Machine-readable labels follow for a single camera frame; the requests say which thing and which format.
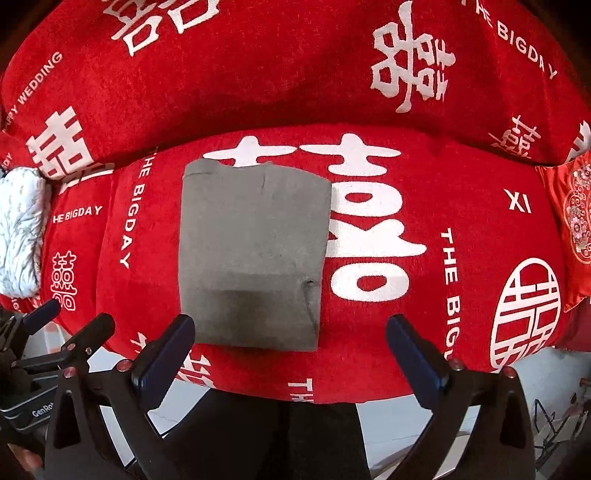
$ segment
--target red bedspread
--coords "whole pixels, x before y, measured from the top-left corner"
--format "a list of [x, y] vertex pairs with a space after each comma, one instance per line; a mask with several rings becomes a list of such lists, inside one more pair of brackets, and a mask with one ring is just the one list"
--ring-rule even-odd
[[324, 176], [333, 212], [317, 352], [196, 345], [185, 380], [361, 402], [410, 393], [384, 338], [394, 313], [482, 370], [552, 345], [566, 327], [558, 234], [532, 167], [406, 129], [315, 125], [196, 141], [57, 195], [42, 298], [59, 296], [66, 329], [109, 312], [109, 347], [134, 357], [179, 313], [181, 181], [202, 156]]
[[570, 62], [516, 0], [63, 0], [0, 100], [0, 158], [54, 179], [282, 125], [412, 127], [548, 165], [591, 137]]

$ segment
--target red pillow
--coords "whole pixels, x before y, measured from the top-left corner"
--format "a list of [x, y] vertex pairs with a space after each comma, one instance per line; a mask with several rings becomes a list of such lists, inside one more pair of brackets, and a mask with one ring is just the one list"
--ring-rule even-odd
[[5, 295], [0, 295], [0, 306], [12, 312], [30, 313], [33, 311], [29, 299], [12, 299]]
[[556, 347], [591, 352], [591, 299], [583, 299], [570, 313], [569, 327]]
[[206, 138], [121, 170], [96, 307], [115, 317], [109, 346], [122, 355], [133, 358], [180, 312], [182, 178], [202, 156], [327, 178], [333, 222], [318, 350], [195, 345], [185, 380], [281, 400], [363, 402], [411, 392], [385, 341], [394, 313], [447, 358], [484, 371], [562, 335], [560, 240], [531, 166], [407, 129], [312, 125]]
[[564, 311], [591, 296], [591, 152], [560, 167], [536, 167], [560, 233], [567, 289]]
[[208, 135], [350, 122], [556, 165], [589, 120], [574, 78], [515, 0], [63, 0], [6, 69], [0, 158], [58, 179]]
[[41, 299], [58, 299], [70, 333], [96, 316], [96, 272], [117, 172], [86, 171], [57, 189], [41, 252]]

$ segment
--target folded gray towel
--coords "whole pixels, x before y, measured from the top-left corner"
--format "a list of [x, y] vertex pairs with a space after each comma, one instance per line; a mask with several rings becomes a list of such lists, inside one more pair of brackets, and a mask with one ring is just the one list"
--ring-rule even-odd
[[178, 283], [196, 343], [314, 351], [331, 184], [265, 163], [190, 163]]

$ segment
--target red satin pillow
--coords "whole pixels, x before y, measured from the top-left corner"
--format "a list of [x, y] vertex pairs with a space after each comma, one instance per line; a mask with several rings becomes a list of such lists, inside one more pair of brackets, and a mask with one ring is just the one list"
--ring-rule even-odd
[[591, 352], [591, 302], [583, 299], [570, 311], [568, 328], [556, 347], [578, 352]]
[[566, 268], [564, 311], [591, 296], [591, 152], [558, 167], [536, 167], [560, 233]]

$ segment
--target floral pattern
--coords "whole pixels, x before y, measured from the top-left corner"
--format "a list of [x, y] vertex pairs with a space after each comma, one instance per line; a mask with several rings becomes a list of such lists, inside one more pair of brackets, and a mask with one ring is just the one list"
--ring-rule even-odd
[[570, 229], [573, 253], [582, 263], [591, 262], [591, 228], [589, 205], [591, 190], [591, 164], [573, 172], [572, 191], [565, 201], [565, 221]]

